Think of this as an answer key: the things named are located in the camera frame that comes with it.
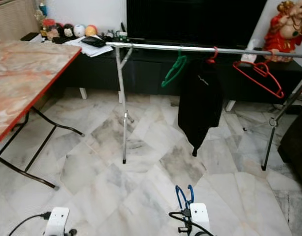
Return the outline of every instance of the marble floor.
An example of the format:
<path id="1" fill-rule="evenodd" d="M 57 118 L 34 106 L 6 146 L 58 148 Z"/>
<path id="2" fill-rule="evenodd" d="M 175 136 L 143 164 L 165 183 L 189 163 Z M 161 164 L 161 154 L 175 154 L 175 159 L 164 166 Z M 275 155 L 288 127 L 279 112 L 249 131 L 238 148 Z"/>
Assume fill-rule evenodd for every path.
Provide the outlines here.
<path id="1" fill-rule="evenodd" d="M 182 226 L 168 212 L 178 209 L 174 187 L 194 187 L 205 203 L 210 230 L 218 236 L 302 236 L 302 185 L 282 162 L 279 141 L 295 116 L 277 129 L 268 169 L 261 171 L 269 128 L 243 127 L 267 122 L 270 104 L 237 102 L 223 112 L 198 151 L 177 125 L 178 97 L 129 95 L 127 164 L 122 164 L 122 106 L 118 95 L 88 91 L 82 100 L 70 89 L 43 109 L 54 121 L 86 134 L 57 129 L 33 164 L 31 174 L 60 186 L 54 191 L 0 164 L 0 236 L 20 221 L 55 206 L 68 207 L 66 229 L 80 236 L 177 236 Z M 3 158 L 23 168 L 51 126 L 34 116 Z M 14 235 L 42 235 L 46 221 L 36 218 Z"/>

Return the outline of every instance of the black jacket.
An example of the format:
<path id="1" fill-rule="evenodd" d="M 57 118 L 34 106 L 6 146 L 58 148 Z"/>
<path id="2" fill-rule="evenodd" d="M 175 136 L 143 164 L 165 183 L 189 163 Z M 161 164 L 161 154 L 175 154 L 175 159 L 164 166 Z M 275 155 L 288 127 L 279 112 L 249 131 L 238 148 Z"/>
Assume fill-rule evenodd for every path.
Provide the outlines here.
<path id="1" fill-rule="evenodd" d="M 178 125 L 193 145 L 196 156 L 210 127 L 219 125 L 223 92 L 214 64 L 203 60 L 190 63 L 183 79 Z"/>

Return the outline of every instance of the television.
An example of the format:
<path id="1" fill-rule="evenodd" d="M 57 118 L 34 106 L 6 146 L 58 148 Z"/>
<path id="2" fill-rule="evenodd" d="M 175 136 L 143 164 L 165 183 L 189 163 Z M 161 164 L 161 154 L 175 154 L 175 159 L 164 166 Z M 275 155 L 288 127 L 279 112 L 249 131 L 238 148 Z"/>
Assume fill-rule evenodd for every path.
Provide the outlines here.
<path id="1" fill-rule="evenodd" d="M 127 0 L 128 37 L 245 48 L 266 0 Z"/>

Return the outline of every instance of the tv cabinet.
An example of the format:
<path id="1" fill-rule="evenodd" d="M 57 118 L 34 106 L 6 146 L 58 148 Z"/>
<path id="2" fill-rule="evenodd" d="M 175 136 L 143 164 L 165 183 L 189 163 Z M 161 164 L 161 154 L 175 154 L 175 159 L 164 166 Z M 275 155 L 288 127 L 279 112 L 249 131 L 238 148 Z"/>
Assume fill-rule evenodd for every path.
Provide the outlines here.
<path id="1" fill-rule="evenodd" d="M 122 49 L 122 57 L 127 49 Z M 209 53 L 182 53 L 189 60 L 209 58 Z M 123 68 L 125 91 L 142 94 L 179 95 L 181 89 L 181 73 L 165 88 L 161 83 L 165 75 L 176 61 L 176 51 L 134 50 Z M 216 58 L 216 73 L 221 81 L 224 97 L 228 100 L 265 102 L 282 104 L 302 79 L 302 67 L 295 61 L 289 63 L 269 62 L 270 71 L 280 82 L 285 97 L 278 99 L 263 88 L 249 80 L 236 69 L 232 63 L 240 60 L 241 55 L 219 54 Z M 264 61 L 258 56 L 257 61 Z M 251 67 L 245 71 L 252 72 Z M 65 87 L 107 89 L 119 91 L 115 51 L 90 58 L 80 54 L 57 80 L 57 84 Z"/>

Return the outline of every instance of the red table edge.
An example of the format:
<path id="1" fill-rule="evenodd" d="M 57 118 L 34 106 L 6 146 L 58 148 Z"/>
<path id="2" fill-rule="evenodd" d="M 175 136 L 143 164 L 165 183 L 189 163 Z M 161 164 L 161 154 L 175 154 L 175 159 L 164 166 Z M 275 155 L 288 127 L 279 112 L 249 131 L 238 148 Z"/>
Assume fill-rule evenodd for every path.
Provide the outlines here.
<path id="1" fill-rule="evenodd" d="M 23 111 L 10 123 L 10 125 L 0 134 L 0 142 L 10 132 L 10 130 L 19 122 L 19 120 L 30 110 L 30 108 L 37 102 L 38 99 L 48 90 L 54 81 L 65 71 L 65 69 L 75 60 L 80 54 L 81 48 L 78 52 L 68 61 L 68 63 L 54 76 L 54 78 L 37 94 L 37 96 L 24 108 Z"/>

